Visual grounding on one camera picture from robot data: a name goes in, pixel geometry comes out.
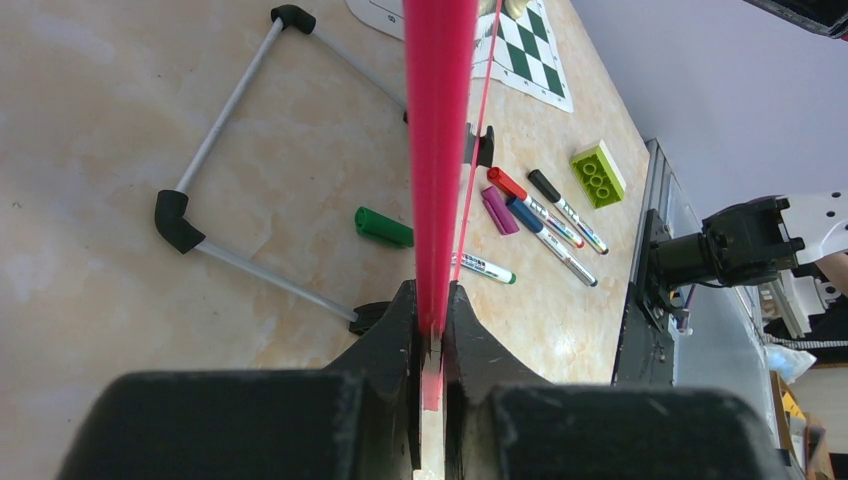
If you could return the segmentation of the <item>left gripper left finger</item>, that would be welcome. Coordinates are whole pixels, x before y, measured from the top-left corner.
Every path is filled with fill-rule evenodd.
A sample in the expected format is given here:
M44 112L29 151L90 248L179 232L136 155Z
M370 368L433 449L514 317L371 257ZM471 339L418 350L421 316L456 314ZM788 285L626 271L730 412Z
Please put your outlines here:
M334 422L344 442L343 479L410 479L421 468L422 340L416 282L393 299L362 305L349 327L357 340L325 369L352 378L352 406Z

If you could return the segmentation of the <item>magenta marker cap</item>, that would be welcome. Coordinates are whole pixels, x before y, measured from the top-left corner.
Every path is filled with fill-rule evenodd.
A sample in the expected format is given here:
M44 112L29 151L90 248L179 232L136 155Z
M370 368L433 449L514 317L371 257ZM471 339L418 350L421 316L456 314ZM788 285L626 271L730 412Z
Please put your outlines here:
M505 205L500 191L488 187L481 192L483 205L502 236L512 235L520 231L512 213Z

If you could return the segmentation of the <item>pink framed whiteboard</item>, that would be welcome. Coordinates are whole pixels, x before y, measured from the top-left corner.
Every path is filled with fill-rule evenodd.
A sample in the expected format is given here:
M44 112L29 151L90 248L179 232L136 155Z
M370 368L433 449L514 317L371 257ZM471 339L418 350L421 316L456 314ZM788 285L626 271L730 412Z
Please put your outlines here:
M397 99L411 122L410 174L414 220L415 280L418 331L424 343L421 405L439 409L444 400L443 334L449 283L457 280L463 258L467 207L461 206L461 181L474 169L479 141L463 122L471 96L471 70L478 4L475 1L405 1L401 17L406 53L407 94ZM361 63L317 27L315 17L287 4L272 9L271 26L243 76L176 187L161 190L154 225L161 238L186 254L199 250L252 274L353 323L358 315L292 280L267 270L208 241L185 217L187 192L216 141L259 71L269 50L287 29L320 39L354 69L379 82Z

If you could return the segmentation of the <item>person forearm in background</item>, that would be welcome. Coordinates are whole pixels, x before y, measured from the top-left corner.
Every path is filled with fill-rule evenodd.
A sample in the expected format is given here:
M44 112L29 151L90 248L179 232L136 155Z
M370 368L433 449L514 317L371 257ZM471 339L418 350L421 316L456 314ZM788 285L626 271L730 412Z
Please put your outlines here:
M844 296L848 293L848 255L846 252L825 256L815 262L816 267Z

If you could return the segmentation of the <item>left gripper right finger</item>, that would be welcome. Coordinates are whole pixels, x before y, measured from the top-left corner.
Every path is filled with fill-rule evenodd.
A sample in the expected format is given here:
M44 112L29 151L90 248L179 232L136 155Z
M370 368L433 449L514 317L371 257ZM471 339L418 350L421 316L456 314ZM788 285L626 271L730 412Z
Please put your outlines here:
M497 396L509 388L550 386L479 320L465 288L450 283L443 334L445 477L515 479L510 449L519 439Z

